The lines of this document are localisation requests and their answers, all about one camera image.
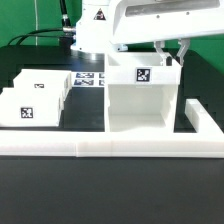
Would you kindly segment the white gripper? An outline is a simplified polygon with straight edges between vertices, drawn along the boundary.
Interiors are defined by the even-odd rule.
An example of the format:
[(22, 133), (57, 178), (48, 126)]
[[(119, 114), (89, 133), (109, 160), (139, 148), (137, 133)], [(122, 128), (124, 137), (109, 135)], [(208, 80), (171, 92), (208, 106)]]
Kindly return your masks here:
[(111, 0), (108, 7), (107, 51), (154, 42), (163, 66), (172, 65), (164, 41), (179, 39), (176, 60), (183, 65), (189, 38), (219, 34), (224, 34), (224, 0)]

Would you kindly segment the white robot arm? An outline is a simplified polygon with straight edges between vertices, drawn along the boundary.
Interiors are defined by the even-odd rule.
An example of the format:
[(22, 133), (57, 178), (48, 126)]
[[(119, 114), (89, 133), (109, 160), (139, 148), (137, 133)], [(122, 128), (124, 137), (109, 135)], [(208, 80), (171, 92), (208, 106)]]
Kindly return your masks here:
[(224, 0), (83, 0), (71, 49), (121, 66), (170, 66), (192, 38), (217, 34)]

